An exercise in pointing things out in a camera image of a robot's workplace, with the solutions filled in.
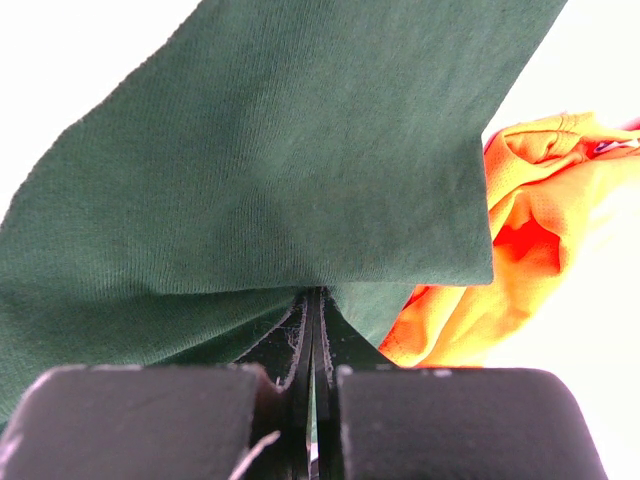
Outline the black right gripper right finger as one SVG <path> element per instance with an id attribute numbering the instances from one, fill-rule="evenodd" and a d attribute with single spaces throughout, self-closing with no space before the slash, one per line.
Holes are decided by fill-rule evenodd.
<path id="1" fill-rule="evenodd" d="M 323 479 L 602 479 L 574 396 L 522 368 L 401 368 L 312 296 Z"/>

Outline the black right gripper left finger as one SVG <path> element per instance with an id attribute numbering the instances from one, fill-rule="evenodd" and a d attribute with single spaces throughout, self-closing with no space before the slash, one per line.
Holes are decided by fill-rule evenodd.
<path id="1" fill-rule="evenodd" d="M 308 307 L 299 297 L 229 364 L 46 371 L 2 435 L 2 477 L 308 478 Z"/>

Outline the cream and green t-shirt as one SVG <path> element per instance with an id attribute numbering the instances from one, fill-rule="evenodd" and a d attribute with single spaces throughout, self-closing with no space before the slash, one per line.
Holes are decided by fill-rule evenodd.
<path id="1" fill-rule="evenodd" d="M 203 1 L 1 225 L 1 416 L 65 364 L 225 363 L 332 289 L 369 341 L 493 277 L 481 136 L 560 1 Z"/>

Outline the orange t-shirt on table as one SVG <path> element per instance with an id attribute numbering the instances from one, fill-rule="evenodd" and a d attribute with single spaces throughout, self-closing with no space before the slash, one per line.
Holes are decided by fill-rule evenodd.
<path id="1" fill-rule="evenodd" d="M 379 350 L 401 367 L 481 366 L 559 287 L 593 208 L 639 180 L 639 129 L 592 113 L 519 123 L 484 151 L 494 279 L 417 286 Z"/>

